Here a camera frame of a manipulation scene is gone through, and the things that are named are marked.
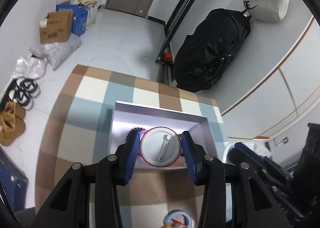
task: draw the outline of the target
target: blue box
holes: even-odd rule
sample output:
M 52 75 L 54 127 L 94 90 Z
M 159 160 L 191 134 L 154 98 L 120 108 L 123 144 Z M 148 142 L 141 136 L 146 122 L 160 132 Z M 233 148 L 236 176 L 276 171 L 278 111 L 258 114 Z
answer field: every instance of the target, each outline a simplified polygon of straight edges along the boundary
M 11 163 L 0 149 L 0 181 L 12 211 L 24 209 L 28 179 Z
M 77 36 L 81 36 L 85 32 L 87 25 L 88 11 L 84 8 L 79 8 L 78 5 L 60 4 L 56 6 L 56 11 L 73 10 L 73 19 L 71 32 Z

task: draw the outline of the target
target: red rim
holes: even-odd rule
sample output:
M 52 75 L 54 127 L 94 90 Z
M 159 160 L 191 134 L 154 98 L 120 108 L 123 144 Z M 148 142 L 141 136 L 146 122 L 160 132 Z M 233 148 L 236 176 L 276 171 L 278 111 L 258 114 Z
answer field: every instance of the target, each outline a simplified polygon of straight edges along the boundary
M 153 167 L 159 167 L 159 166 L 154 166 L 154 165 L 150 164 L 148 161 L 145 160 L 145 158 L 143 157 L 143 155 L 142 155 L 142 153 L 141 153 L 141 141 L 142 141 L 143 137 L 145 136 L 145 134 L 147 134 L 150 130 L 157 129 L 157 128 L 169 129 L 169 130 L 173 131 L 173 132 L 175 133 L 175 135 L 176 135 L 176 136 L 178 137 L 178 139 L 179 139 L 179 136 L 177 135 L 177 133 L 176 133 L 174 130 L 172 130 L 172 129 L 170 129 L 170 128 L 167 128 L 167 127 L 162 127 L 162 126 L 158 126 L 158 127 L 154 127 L 154 128 L 152 128 L 152 129 L 149 129 L 146 133 L 143 134 L 143 136 L 142 136 L 142 138 L 141 138 L 141 140 L 140 140 L 140 144 L 139 144 L 139 152 L 140 152 L 140 155 L 141 155 L 141 157 L 143 158 L 143 160 L 144 160 L 148 165 L 153 166 Z M 175 159 L 175 161 L 173 161 L 170 165 L 174 164 L 174 163 L 178 160 L 179 157 L 180 157 L 180 154 L 179 154 L 178 157 Z

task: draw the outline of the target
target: metal screw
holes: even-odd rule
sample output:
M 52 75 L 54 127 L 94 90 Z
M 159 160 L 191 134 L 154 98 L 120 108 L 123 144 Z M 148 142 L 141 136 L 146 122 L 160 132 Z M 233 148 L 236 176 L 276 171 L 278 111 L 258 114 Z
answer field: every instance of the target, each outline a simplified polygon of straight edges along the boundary
M 74 169 L 74 170 L 77 170 L 77 169 L 79 169 L 81 167 L 81 164 L 80 163 L 74 163 L 73 165 L 72 165 L 72 169 Z
M 214 156 L 211 155 L 211 154 L 205 154 L 205 155 L 204 155 L 204 159 L 205 159 L 205 160 L 208 160 L 208 161 L 211 161 L 211 160 L 214 159 Z
M 117 156 L 116 156 L 115 154 L 111 154 L 111 155 L 109 155 L 109 156 L 107 157 L 107 159 L 108 159 L 109 161 L 115 161 L 115 160 L 117 159 Z
M 249 168 L 249 164 L 248 164 L 247 162 L 242 162 L 242 163 L 240 164 L 240 166 L 241 166 L 241 168 L 243 168 L 243 169 L 248 169 L 248 168 Z

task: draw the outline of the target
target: brown shoe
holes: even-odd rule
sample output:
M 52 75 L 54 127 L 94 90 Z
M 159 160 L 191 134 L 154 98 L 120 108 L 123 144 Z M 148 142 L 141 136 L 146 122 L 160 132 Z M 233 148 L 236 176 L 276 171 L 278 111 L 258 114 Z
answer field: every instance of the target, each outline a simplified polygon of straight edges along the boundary
M 9 146 L 25 130 L 24 121 L 11 113 L 0 113 L 0 143 Z
M 26 115 L 26 110 L 22 108 L 18 103 L 12 101 L 8 101 L 5 104 L 3 112 L 11 113 L 21 120 L 23 120 Z

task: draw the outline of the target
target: shoe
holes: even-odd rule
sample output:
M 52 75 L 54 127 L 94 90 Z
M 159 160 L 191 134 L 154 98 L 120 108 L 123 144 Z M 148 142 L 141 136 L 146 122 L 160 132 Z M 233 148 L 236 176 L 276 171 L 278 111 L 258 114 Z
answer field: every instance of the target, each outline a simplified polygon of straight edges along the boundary
M 9 146 L 25 130 L 24 121 L 11 113 L 0 113 L 0 144 Z
M 40 94 L 40 88 L 35 80 L 21 77 L 15 81 L 18 88 L 27 91 L 33 98 Z
M 3 112 L 13 114 L 21 120 L 23 120 L 26 115 L 26 110 L 22 108 L 18 103 L 12 101 L 8 101 L 5 104 Z
M 17 86 L 9 91 L 8 96 L 9 101 L 19 104 L 25 110 L 30 110 L 33 106 L 33 99 L 30 94 L 26 90 L 20 89 Z

